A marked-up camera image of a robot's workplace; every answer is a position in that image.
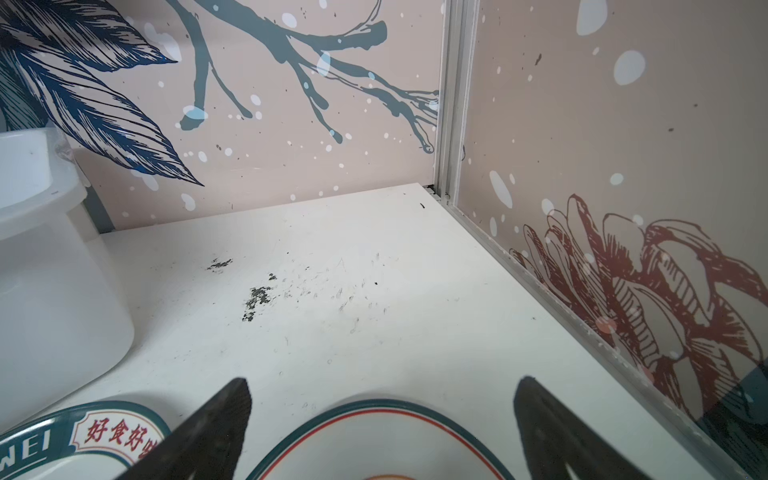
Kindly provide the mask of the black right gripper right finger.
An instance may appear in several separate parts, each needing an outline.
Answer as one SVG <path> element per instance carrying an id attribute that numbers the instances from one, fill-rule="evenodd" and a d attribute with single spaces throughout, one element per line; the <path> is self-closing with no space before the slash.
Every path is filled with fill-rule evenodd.
<path id="1" fill-rule="evenodd" d="M 520 380 L 513 405 L 533 479 L 649 480 L 535 378 Z"/>

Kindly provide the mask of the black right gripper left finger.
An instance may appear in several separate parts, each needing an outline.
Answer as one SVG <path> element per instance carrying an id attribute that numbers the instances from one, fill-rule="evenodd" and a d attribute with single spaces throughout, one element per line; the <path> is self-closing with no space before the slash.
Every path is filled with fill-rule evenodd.
<path id="1" fill-rule="evenodd" d="M 234 378 L 120 477 L 231 479 L 252 411 L 244 378 Z"/>

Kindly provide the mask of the green rimmed white plate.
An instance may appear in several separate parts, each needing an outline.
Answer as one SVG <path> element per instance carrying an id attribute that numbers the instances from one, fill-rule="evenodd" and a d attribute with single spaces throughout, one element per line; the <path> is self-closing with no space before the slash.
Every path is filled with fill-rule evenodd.
<path id="1" fill-rule="evenodd" d="M 1 435 L 1 477 L 116 479 L 170 433 L 161 416 L 135 402 L 65 408 Z"/>

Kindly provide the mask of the orange sunburst white plate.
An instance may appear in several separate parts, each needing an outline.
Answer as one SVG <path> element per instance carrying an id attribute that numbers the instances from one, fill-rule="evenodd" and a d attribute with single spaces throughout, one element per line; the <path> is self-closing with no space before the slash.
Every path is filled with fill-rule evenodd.
<path id="1" fill-rule="evenodd" d="M 357 400 L 306 421 L 250 479 L 511 479 L 509 469 L 442 413 L 391 398 Z"/>

